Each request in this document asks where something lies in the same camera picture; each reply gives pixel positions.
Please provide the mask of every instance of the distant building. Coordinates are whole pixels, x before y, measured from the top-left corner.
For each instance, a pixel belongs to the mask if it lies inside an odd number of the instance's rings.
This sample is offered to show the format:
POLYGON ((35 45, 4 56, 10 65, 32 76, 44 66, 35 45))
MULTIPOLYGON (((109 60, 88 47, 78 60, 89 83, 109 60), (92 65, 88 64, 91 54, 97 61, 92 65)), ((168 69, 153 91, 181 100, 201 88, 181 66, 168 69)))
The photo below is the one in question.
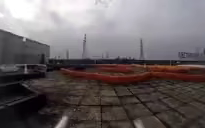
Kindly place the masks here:
POLYGON ((47 63, 50 46, 0 30, 0 64, 47 63))

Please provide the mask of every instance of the antenna tower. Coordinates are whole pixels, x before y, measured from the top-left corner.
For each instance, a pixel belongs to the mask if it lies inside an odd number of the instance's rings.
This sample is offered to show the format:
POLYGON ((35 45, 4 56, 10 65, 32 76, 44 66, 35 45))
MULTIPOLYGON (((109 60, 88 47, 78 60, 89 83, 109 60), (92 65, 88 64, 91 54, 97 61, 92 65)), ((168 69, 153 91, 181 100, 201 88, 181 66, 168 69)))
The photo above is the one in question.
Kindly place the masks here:
POLYGON ((66 59, 67 60, 69 59, 69 50, 68 49, 66 50, 66 59))
POLYGON ((82 59, 86 59, 86 34, 84 35, 84 39, 83 39, 83 54, 82 54, 82 59))
POLYGON ((139 59, 145 60, 142 39, 140 39, 140 57, 139 57, 139 59))

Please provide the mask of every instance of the tiled floor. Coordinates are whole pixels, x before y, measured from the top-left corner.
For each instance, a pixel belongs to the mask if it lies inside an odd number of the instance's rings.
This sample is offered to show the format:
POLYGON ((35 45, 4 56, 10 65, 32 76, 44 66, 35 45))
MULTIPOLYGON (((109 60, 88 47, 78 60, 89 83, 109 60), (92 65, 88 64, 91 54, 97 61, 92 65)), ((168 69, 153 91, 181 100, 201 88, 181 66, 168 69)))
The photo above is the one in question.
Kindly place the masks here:
POLYGON ((48 96, 42 116, 55 120, 65 114, 70 128, 205 128, 205 83, 107 85, 51 72, 31 87, 48 96))

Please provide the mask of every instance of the cloudy sky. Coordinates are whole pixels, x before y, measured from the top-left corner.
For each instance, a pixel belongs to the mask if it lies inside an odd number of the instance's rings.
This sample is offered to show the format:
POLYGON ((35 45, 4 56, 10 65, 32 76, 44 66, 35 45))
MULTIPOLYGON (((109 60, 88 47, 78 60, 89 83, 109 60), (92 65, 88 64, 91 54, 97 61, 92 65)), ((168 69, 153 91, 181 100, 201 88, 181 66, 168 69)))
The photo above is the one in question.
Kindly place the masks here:
POLYGON ((0 0, 0 28, 51 46, 51 57, 87 54, 177 59, 205 48, 205 0, 0 0))

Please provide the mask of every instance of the sky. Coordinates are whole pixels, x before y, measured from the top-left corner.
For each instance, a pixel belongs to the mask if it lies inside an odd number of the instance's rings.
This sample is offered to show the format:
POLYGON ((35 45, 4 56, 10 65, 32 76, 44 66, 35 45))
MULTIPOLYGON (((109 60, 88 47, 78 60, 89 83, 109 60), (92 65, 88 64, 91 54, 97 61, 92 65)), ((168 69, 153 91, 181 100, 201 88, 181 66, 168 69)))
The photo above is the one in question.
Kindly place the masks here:
POLYGON ((178 59, 205 48, 205 0, 0 0, 0 29, 51 46, 51 57, 178 59))

